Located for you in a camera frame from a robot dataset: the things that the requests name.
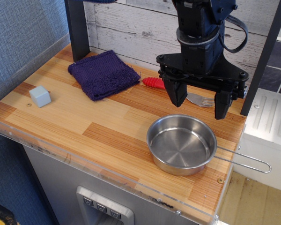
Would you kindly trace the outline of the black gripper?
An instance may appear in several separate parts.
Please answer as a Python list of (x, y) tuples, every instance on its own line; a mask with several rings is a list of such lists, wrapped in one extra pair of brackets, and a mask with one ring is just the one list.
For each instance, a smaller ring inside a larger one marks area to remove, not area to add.
[(187, 97), (187, 86), (216, 92), (215, 119), (222, 120), (233, 99), (244, 98), (249, 75), (224, 56), (224, 28), (213, 28), (205, 35), (188, 34), (177, 29), (180, 53), (156, 58), (159, 74), (173, 105), (180, 107)]

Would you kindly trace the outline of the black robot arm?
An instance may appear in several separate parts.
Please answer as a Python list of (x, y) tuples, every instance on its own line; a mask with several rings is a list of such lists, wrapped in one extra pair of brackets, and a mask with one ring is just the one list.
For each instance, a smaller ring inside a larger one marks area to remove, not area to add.
[(180, 53), (161, 54), (156, 61), (169, 98), (180, 107), (187, 97), (187, 86), (215, 92), (215, 118), (224, 119), (234, 100), (244, 98), (249, 75), (231, 64), (224, 51), (241, 51), (248, 38), (235, 49), (224, 43), (225, 22), (241, 28), (248, 35), (247, 26), (231, 15), (237, 9), (234, 0), (175, 0), (177, 11), (177, 40)]

